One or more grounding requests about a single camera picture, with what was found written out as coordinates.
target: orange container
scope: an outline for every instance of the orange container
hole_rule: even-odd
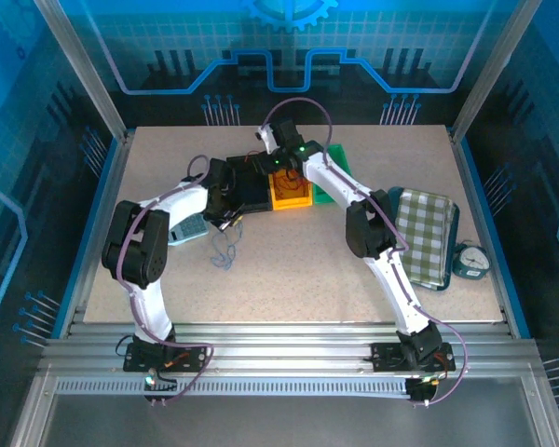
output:
[[[296,177],[298,177],[298,174],[291,171],[290,179]],[[269,190],[271,191],[273,211],[312,207],[313,183],[303,178],[290,179],[286,176],[285,169],[269,175]]]

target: checkered towel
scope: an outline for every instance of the checkered towel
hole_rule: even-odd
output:
[[[411,282],[430,289],[444,285],[454,211],[454,202],[446,196],[403,190],[395,224],[410,245],[402,265]]]

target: work surface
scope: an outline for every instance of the work surface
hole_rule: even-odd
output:
[[[324,126],[300,126],[325,142]],[[145,200],[174,187],[198,154],[226,157],[264,149],[250,127],[138,128],[117,200]],[[371,189],[403,186],[450,196],[460,208],[457,240],[478,242],[470,206],[443,126],[335,126],[352,175]],[[335,204],[246,215],[233,266],[211,263],[217,232],[169,249],[162,279],[174,322],[393,321],[371,271],[345,240],[345,214]],[[433,316],[499,321],[490,275],[452,277],[446,291],[415,290]],[[128,299],[99,267],[86,322],[130,322]]]

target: purple cable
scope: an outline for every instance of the purple cable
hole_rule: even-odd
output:
[[[177,400],[180,397],[182,397],[184,394],[186,394],[186,392],[193,386],[193,384],[198,380],[198,378],[205,372],[205,370],[207,369],[207,367],[209,366],[210,362],[211,362],[211,358],[213,357],[213,352],[214,352],[214,347],[212,344],[209,343],[175,343],[175,342],[169,342],[166,340],[162,340],[159,337],[157,337],[154,333],[152,333],[151,331],[149,331],[145,324],[143,319],[141,318],[141,316],[139,315],[139,309],[137,309],[137,305],[136,305],[136,294],[134,292],[134,290],[132,289],[132,287],[129,285],[129,283],[127,283],[127,281],[124,280],[124,278],[122,277],[122,264],[124,263],[124,258],[127,255],[127,250],[129,249],[129,244],[130,241],[132,240],[132,235],[134,235],[134,232],[136,231],[137,227],[139,226],[139,223],[141,222],[141,220],[143,219],[143,217],[145,216],[145,214],[152,209],[157,203],[159,203],[161,200],[165,200],[166,198],[173,196],[174,194],[178,194],[182,191],[185,191],[187,189],[190,189],[194,186],[197,186],[199,183],[202,182],[202,180],[207,176],[207,174],[209,173],[209,169],[210,169],[210,161],[206,156],[195,156],[192,160],[190,160],[190,163],[188,163],[188,169],[187,169],[187,175],[190,176],[190,170],[193,167],[193,164],[195,163],[195,161],[197,161],[198,159],[203,158],[205,160],[205,162],[207,163],[207,166],[205,168],[205,172],[203,172],[202,174],[200,174],[196,180],[194,180],[193,182],[185,185],[185,186],[179,186],[177,188],[174,188],[170,191],[168,191],[165,194],[162,194],[161,196],[159,196],[158,198],[154,199],[153,201],[151,201],[146,207],[144,207],[139,214],[137,214],[137,217],[134,218],[134,220],[132,221],[132,224],[130,225],[129,228],[129,232],[127,233],[126,237],[124,238],[124,241],[122,242],[122,248],[120,249],[120,256],[118,257],[118,262],[116,263],[116,279],[117,281],[120,283],[120,285],[127,290],[127,292],[129,293],[129,298],[130,298],[130,310],[132,312],[132,315],[135,319],[135,321],[137,322],[137,324],[139,325],[139,327],[143,330],[143,332],[145,332],[145,334],[151,338],[152,340],[154,340],[155,342],[158,342],[162,345],[165,346],[169,346],[169,347],[180,347],[180,348],[188,348],[188,347],[205,347],[211,350],[211,353],[209,356],[205,355],[205,360],[203,362],[203,367],[201,368],[201,370],[197,373],[197,375],[195,375],[195,377],[193,377],[193,379],[188,383],[187,386],[184,387],[184,389],[172,396],[169,399],[165,399],[162,400],[162,404],[165,404],[165,402],[170,402],[173,400]]]
[[[335,169],[333,167],[332,164],[329,163],[328,151],[329,151],[329,145],[331,144],[331,141],[332,141],[332,136],[334,135],[334,124],[332,122],[331,117],[329,116],[329,112],[327,112],[327,110],[320,103],[318,103],[315,100],[312,100],[310,98],[306,98],[306,97],[289,98],[289,99],[284,100],[282,102],[278,102],[275,105],[275,107],[273,107],[269,111],[269,113],[267,114],[267,117],[265,118],[265,121],[263,122],[261,127],[264,127],[269,122],[269,118],[271,118],[271,116],[281,106],[283,106],[283,105],[285,105],[289,102],[309,102],[309,103],[317,106],[317,108],[322,111],[322,113],[325,115],[325,119],[327,120],[327,125],[329,126],[329,132],[328,132],[328,135],[327,135],[327,142],[325,143],[325,145],[323,147],[323,163],[325,164],[325,166],[327,167],[328,170],[330,170],[338,179],[340,179],[342,182],[344,182],[352,191],[354,191],[355,194],[358,194],[359,196],[363,196],[364,198],[366,198],[369,201],[369,203],[373,206],[373,208],[376,210],[376,212],[378,212],[379,216],[381,216],[381,219],[383,220],[383,222],[387,226],[387,228],[389,228],[391,233],[393,233],[393,235],[402,244],[402,246],[400,248],[394,248],[393,250],[389,251],[388,258],[391,259],[392,256],[393,256],[393,253],[396,252],[396,251],[401,251],[401,252],[408,251],[410,249],[410,246],[405,241],[405,239],[400,234],[400,232],[397,230],[395,225],[393,223],[391,223],[391,220],[388,218],[388,216],[385,214],[385,212],[383,210],[381,210],[381,207],[379,207],[379,205],[373,200],[373,198],[371,196],[369,196],[368,194],[366,194],[365,192],[358,189],[358,187],[354,183],[352,183],[349,179],[344,177],[337,169]],[[402,288],[402,292],[403,292],[404,296],[406,297],[406,299],[408,300],[408,303],[413,304],[412,298],[410,297],[410,295],[406,291],[406,288],[403,286],[402,278],[400,278],[400,274],[398,273],[398,269],[396,268],[395,264],[392,264],[391,268],[393,269],[393,273],[395,274],[395,277],[398,280],[398,284]],[[461,370],[461,372],[459,374],[459,377],[457,378],[456,382],[451,387],[451,389],[449,391],[447,391],[443,396],[441,396],[440,398],[438,398],[436,400],[431,400],[430,402],[428,402],[426,404],[426,406],[430,406],[430,405],[434,405],[435,403],[439,403],[439,402],[447,399],[456,390],[456,388],[461,383],[462,379],[464,378],[464,375],[466,374],[466,369],[467,369],[467,366],[468,366],[468,347],[466,346],[466,341],[464,340],[464,337],[462,337],[461,333],[459,333],[453,326],[436,319],[432,315],[430,315],[427,312],[425,312],[424,310],[422,310],[418,305],[413,304],[413,308],[420,315],[425,317],[426,319],[429,319],[430,321],[432,321],[436,324],[440,324],[440,325],[446,327],[447,329],[449,329],[451,332],[453,332],[454,335],[459,339],[459,342],[461,343],[462,349],[464,351],[464,364],[462,365],[462,370]]]

